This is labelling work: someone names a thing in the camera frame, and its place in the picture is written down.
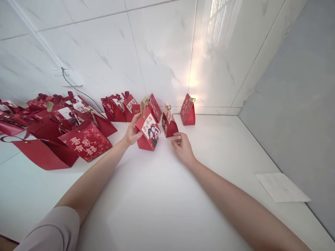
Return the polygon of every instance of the hand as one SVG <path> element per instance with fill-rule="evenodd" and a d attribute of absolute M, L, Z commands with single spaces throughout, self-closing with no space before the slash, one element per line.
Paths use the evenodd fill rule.
<path fill-rule="evenodd" d="M 136 142 L 136 140 L 138 140 L 143 135 L 141 132 L 138 132 L 135 134 L 135 128 L 134 128 L 134 125 L 137 122 L 137 120 L 139 120 L 140 116 L 141 116 L 141 113 L 134 115 L 132 121 L 130 122 L 128 126 L 127 132 L 125 136 L 123 137 L 123 140 L 126 142 L 128 146 L 133 145 Z"/>
<path fill-rule="evenodd" d="M 180 136 L 180 139 L 173 139 L 171 141 L 180 161 L 186 166 L 193 165 L 197 162 L 192 151 L 191 143 L 188 140 L 188 136 L 182 132 L 176 132 L 173 135 Z"/>

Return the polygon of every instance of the gray wall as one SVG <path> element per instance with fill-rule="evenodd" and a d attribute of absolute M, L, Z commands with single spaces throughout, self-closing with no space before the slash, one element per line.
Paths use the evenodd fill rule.
<path fill-rule="evenodd" d="M 239 114 L 335 237 L 335 0 L 309 0 Z"/>

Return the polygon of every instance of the person's left hand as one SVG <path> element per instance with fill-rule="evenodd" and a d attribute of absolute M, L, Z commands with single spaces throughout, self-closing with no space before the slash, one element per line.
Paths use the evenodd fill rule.
<path fill-rule="evenodd" d="M 134 125 L 137 122 L 137 120 L 139 120 L 140 116 L 141 116 L 141 113 L 138 113 L 133 117 L 132 121 L 130 122 L 128 126 L 127 132 L 125 136 L 123 137 L 123 140 L 129 146 L 133 145 L 136 142 L 136 140 L 138 140 L 143 135 L 141 132 L 138 132 L 135 134 L 135 128 L 134 128 Z"/>

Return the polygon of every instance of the white paper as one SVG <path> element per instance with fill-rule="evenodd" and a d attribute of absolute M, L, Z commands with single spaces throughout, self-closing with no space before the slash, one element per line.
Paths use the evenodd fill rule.
<path fill-rule="evenodd" d="M 283 173 L 256 174 L 256 177 L 275 202 L 311 201 L 311 199 Z"/>

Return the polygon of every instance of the person's right hand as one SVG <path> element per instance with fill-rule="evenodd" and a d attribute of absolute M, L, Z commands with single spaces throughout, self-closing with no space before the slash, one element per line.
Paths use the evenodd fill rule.
<path fill-rule="evenodd" d="M 173 135 L 180 136 L 180 139 L 171 140 L 180 161 L 186 166 L 191 166 L 197 162 L 192 151 L 191 143 L 188 140 L 188 136 L 182 132 L 176 132 Z"/>

